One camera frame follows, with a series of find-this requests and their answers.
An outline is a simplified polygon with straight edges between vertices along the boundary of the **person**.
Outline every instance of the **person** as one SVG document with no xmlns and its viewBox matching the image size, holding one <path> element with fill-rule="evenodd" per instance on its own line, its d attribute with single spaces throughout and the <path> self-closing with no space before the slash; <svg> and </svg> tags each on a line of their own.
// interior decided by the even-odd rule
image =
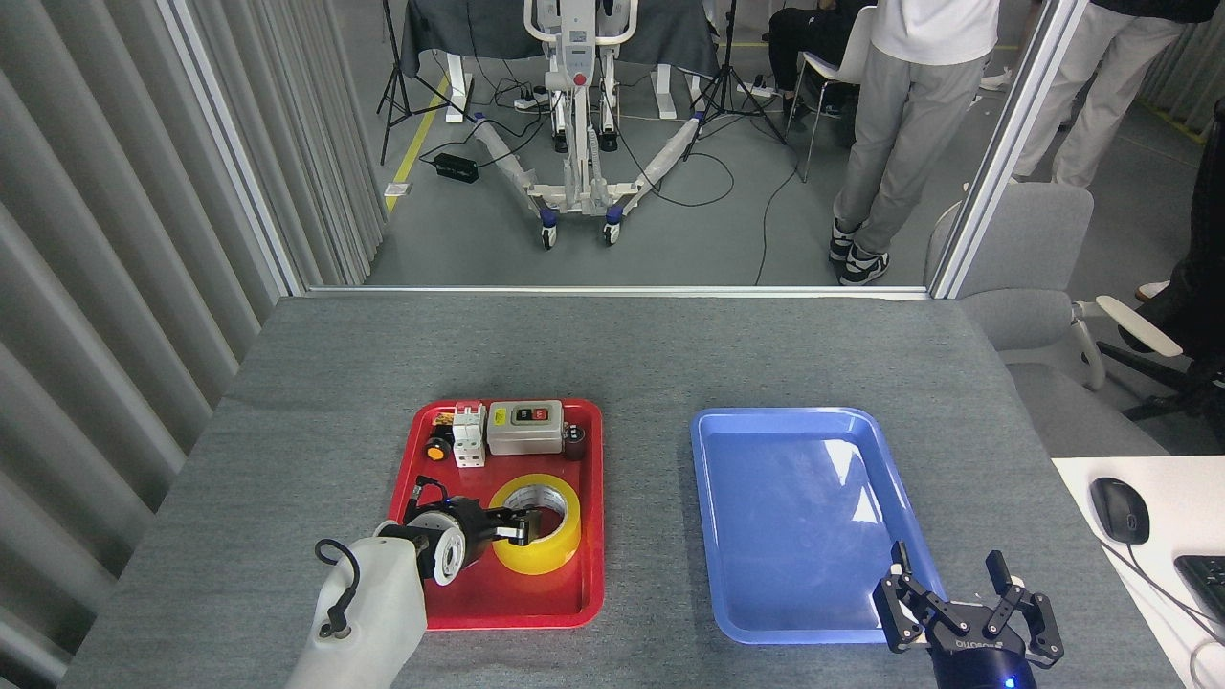
<svg viewBox="0 0 1225 689">
<path fill-rule="evenodd" d="M 1191 197 L 1191 242 L 1164 283 L 1143 284 L 1137 311 L 1198 356 L 1225 349 L 1225 98 L 1216 102 L 1213 126 L 1199 159 Z M 1123 340 L 1147 351 L 1126 331 Z"/>
<path fill-rule="evenodd" d="M 1089 186 L 1149 65 L 1188 23 L 1213 18 L 1220 0 L 1090 0 L 1034 116 L 1013 177 L 1034 174 L 1072 99 L 1098 77 L 1067 139 L 1055 153 L 1051 181 Z"/>
<path fill-rule="evenodd" d="M 860 86 L 855 145 L 834 199 L 829 260 L 867 284 L 919 204 L 978 93 L 1000 0 L 880 0 Z"/>
<path fill-rule="evenodd" d="M 846 39 L 859 11 L 876 0 L 818 0 L 812 10 L 783 7 L 769 18 L 769 64 L 774 86 L 783 96 L 783 121 L 795 107 L 800 51 L 832 64 L 840 64 L 846 53 Z M 804 116 L 805 110 L 796 112 Z"/>
<path fill-rule="evenodd" d="M 1034 37 L 1034 28 L 1038 26 L 1038 15 L 1042 10 L 1042 0 L 1029 0 L 1029 13 L 1025 15 L 1025 25 L 1020 31 L 1020 40 L 1017 43 L 1017 53 L 1012 58 L 1012 64 L 1007 65 L 1002 72 L 995 76 L 985 76 L 979 80 L 979 88 L 984 91 L 1008 91 L 1012 87 L 1012 80 L 1017 77 L 1017 69 L 1020 67 L 1020 60 L 1025 56 L 1025 47 L 1029 45 L 1029 39 Z"/>
</svg>

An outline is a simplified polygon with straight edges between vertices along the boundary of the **tripod stand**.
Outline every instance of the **tripod stand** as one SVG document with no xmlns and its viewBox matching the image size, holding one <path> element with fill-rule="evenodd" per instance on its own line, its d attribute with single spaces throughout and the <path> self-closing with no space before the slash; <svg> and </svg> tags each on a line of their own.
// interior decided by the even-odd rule
<svg viewBox="0 0 1225 689">
<path fill-rule="evenodd" d="M 745 86 L 744 80 L 740 78 L 739 74 L 736 74 L 736 67 L 731 66 L 731 40 L 736 33 L 736 0 L 731 0 L 731 7 L 728 10 L 725 16 L 728 17 L 728 32 L 723 50 L 723 64 L 719 66 L 719 72 L 713 80 L 710 80 L 710 83 L 706 85 L 697 99 L 693 101 L 695 105 L 698 101 L 706 103 L 706 112 L 702 114 L 702 124 L 704 125 L 720 115 L 761 115 L 779 142 L 785 143 L 786 141 L 784 140 L 783 134 L 774 126 L 774 123 L 766 116 L 766 110 L 762 109 L 761 103 L 757 102 L 757 98 L 753 97 L 750 88 Z M 752 109 L 739 110 L 728 107 L 728 96 L 729 92 L 733 91 L 734 86 L 739 87 L 740 91 L 745 93 L 745 97 L 748 98 L 750 103 L 752 103 Z"/>
<path fill-rule="evenodd" d="M 387 36 L 391 38 L 391 54 L 394 61 L 392 63 L 391 76 L 387 77 L 387 86 L 383 87 L 383 96 L 379 101 L 379 108 L 375 109 L 375 114 L 377 115 L 382 112 L 383 104 L 387 105 L 387 125 L 383 128 L 383 147 L 382 152 L 379 154 L 380 166 L 386 164 L 387 162 L 387 139 L 391 136 L 391 128 L 413 115 L 420 115 L 421 113 L 429 113 L 430 110 L 439 110 L 451 105 L 451 101 L 446 96 L 439 93 L 436 88 L 421 80 L 421 77 L 417 76 L 414 78 L 442 98 L 442 103 L 423 108 L 420 110 L 414 110 L 409 107 L 408 87 L 404 85 L 404 71 L 401 67 L 399 61 L 399 43 L 396 42 L 396 25 L 391 18 L 391 6 L 388 5 L 388 0 L 383 0 L 383 18 L 387 21 Z"/>
</svg>

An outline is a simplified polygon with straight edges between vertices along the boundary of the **dark tablecloth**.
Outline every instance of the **dark tablecloth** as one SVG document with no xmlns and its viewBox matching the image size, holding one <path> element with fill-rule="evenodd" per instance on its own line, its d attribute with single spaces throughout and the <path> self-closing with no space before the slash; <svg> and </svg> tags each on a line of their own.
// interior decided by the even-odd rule
<svg viewBox="0 0 1225 689">
<path fill-rule="evenodd" d="M 439 49 L 456 55 L 518 60 L 543 54 L 523 28 L 518 0 L 408 0 L 401 32 L 401 66 L 420 70 L 419 54 Z M 714 76 L 719 70 L 701 0 L 641 0 L 638 28 L 619 60 L 675 67 Z"/>
<path fill-rule="evenodd" d="M 880 423 L 949 595 L 993 600 L 992 548 L 1050 595 L 1067 657 L 1044 689 L 1180 687 L 957 303 L 418 293 L 277 305 L 61 688 L 282 687 L 327 575 L 315 541 L 369 535 L 413 414 L 472 397 L 603 411 L 604 607 L 430 633 L 396 687 L 933 687 L 922 650 L 715 625 L 690 421 L 813 406 Z"/>
</svg>

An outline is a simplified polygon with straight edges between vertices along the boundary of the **keyboard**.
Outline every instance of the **keyboard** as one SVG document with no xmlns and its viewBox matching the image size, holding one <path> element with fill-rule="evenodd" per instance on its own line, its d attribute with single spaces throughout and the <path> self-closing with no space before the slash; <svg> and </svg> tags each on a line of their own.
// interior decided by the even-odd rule
<svg viewBox="0 0 1225 689">
<path fill-rule="evenodd" d="M 1225 624 L 1225 555 L 1182 555 L 1174 559 L 1174 566 L 1203 612 Z"/>
</svg>

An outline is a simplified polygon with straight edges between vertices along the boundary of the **white t-shirt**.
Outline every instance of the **white t-shirt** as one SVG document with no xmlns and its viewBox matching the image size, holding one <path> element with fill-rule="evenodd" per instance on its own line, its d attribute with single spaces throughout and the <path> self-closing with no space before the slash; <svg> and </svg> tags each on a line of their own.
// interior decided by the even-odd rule
<svg viewBox="0 0 1225 689">
<path fill-rule="evenodd" d="M 1000 0 L 880 0 L 872 44 L 899 60 L 957 65 L 995 48 Z"/>
</svg>

